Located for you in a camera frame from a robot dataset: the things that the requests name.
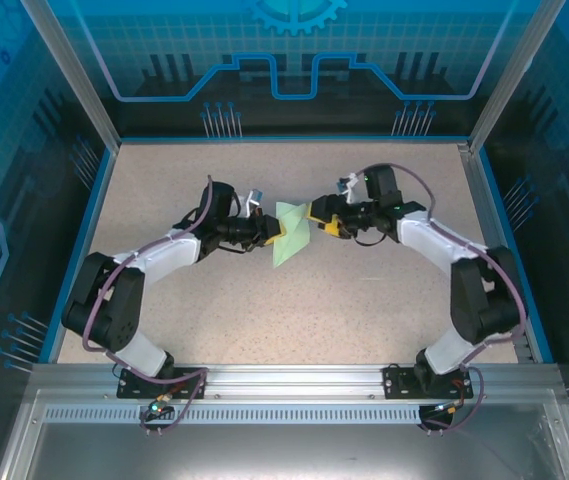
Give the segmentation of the light green paper sheet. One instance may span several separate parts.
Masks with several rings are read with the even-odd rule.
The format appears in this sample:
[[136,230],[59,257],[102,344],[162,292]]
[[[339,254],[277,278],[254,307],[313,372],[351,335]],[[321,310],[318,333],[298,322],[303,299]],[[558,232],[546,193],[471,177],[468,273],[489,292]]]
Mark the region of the light green paper sheet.
[[276,218],[285,229],[285,236],[273,244],[273,267],[277,268],[310,243],[310,226],[306,204],[276,203]]

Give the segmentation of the grey metal cover plate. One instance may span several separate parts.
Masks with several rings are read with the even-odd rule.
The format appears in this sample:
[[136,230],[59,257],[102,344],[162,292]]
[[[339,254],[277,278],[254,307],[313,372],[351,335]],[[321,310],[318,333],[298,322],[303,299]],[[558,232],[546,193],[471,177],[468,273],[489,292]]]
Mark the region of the grey metal cover plate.
[[[45,423],[46,408],[59,404],[140,406],[24,405],[0,480],[569,480],[569,409],[558,400],[470,402],[452,415],[416,405],[418,425],[185,425],[190,407],[177,407],[151,432]],[[193,405],[235,404],[401,405]]]

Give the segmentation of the aluminium side rail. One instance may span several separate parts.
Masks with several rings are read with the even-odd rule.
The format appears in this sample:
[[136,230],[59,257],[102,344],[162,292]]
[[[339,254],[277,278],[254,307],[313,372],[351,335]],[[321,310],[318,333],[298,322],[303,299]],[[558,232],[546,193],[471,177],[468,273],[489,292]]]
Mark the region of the aluminium side rail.
[[462,327],[461,338],[471,345],[463,357],[468,364],[490,347],[511,344],[526,334],[528,312],[516,256],[504,244],[496,200],[481,159],[458,146],[463,168],[487,244],[469,251],[477,257],[453,269],[451,312]]

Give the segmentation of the aluminium mounting rail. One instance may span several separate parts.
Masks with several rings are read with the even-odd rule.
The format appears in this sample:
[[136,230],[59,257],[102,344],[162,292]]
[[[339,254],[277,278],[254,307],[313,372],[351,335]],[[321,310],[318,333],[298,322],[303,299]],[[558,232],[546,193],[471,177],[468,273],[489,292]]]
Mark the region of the aluminium mounting rail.
[[[397,381],[381,365],[213,365],[204,399],[226,403],[380,403]],[[478,364],[470,370],[474,397],[492,404],[546,403],[567,398],[554,364]],[[47,401],[105,403],[117,380],[107,364],[40,364],[25,396]]]

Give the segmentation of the aluminium frame post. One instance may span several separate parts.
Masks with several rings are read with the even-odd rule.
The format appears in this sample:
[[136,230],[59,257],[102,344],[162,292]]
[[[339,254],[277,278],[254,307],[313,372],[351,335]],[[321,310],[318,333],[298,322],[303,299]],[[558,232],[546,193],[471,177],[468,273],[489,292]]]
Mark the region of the aluminium frame post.
[[468,153],[471,156],[479,154],[565,2],[566,0],[540,0],[537,10],[528,23],[469,136]]
[[63,76],[108,150],[117,155],[121,139],[80,59],[46,0],[20,0]]

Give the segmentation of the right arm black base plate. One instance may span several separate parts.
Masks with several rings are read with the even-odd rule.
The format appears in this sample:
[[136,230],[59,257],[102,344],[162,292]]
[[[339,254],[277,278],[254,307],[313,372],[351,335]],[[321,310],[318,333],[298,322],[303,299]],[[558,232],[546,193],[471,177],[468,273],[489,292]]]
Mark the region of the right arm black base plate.
[[390,364],[381,370],[382,387],[387,400],[472,399],[470,375],[453,370],[435,375],[423,365],[401,367]]

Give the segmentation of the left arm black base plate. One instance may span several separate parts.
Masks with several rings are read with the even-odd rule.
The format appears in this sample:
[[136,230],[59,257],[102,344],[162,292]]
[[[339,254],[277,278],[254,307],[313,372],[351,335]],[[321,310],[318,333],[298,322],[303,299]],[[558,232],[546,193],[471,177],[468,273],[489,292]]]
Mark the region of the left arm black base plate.
[[173,399],[187,400],[200,379],[199,368],[174,367],[166,375],[169,384],[157,384],[141,379],[129,370],[120,372],[116,396],[119,399],[155,399],[170,394]]

